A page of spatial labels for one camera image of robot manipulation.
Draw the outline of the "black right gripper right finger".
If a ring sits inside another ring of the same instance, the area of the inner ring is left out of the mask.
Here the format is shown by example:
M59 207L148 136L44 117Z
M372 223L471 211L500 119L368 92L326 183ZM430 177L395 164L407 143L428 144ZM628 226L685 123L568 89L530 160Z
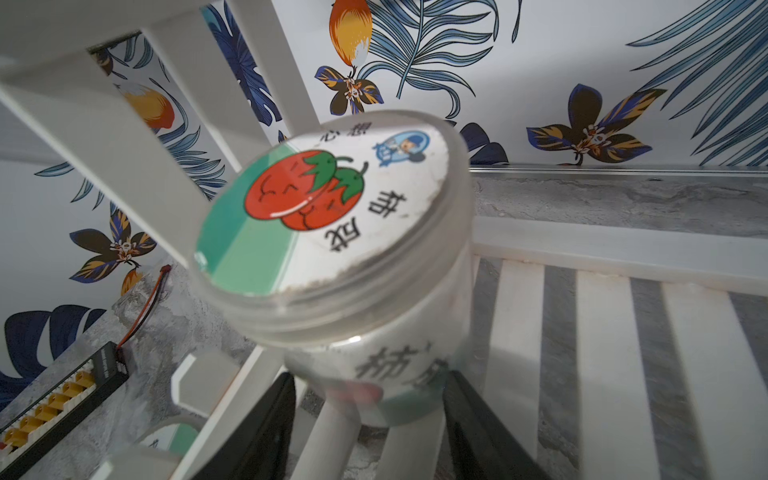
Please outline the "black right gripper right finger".
M443 404L457 479L548 478L461 372L448 373Z

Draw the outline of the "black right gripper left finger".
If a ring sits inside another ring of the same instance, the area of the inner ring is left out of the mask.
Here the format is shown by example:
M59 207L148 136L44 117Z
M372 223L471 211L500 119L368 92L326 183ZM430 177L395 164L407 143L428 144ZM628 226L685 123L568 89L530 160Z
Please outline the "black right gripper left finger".
M295 411L294 376L283 372L193 479L283 479Z

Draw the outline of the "strawberry lid seed jar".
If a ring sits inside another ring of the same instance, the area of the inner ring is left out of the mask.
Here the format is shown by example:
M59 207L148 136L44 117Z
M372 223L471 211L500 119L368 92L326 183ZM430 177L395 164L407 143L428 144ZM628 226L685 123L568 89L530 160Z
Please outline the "strawberry lid seed jar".
M447 121L384 110L288 138L201 222L202 296L363 424L437 410L468 351L474 215L467 146Z

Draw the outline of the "white slatted wooden shelf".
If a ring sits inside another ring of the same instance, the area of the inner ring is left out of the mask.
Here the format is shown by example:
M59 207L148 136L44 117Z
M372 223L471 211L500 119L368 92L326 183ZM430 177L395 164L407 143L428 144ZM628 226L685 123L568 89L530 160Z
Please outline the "white slatted wooden shelf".
M1 105L115 203L55 247L91 252L77 280L159 248L219 320L189 260L245 167L345 116L445 120L474 205L451 371L548 478L767 475L767 220L752 238L710 206L719 181L767 183L763 1L5 1ZM96 477L193 479L290 373L255 344L180 348L189 451L132 446ZM292 375L292 475L339 479L369 425ZM377 478L433 476L443 391L384 427Z

